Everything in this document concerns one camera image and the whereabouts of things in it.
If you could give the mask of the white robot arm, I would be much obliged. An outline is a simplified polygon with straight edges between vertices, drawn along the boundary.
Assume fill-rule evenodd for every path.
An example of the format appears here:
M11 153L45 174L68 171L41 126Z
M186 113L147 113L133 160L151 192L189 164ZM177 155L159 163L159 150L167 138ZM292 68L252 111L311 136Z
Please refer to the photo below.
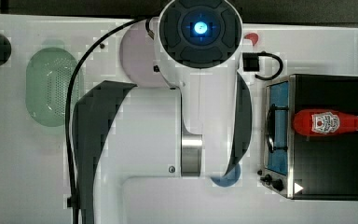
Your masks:
M127 224L131 178L238 180L252 128L242 35L227 0L172 0L153 30L161 87L105 80L76 102L74 224Z

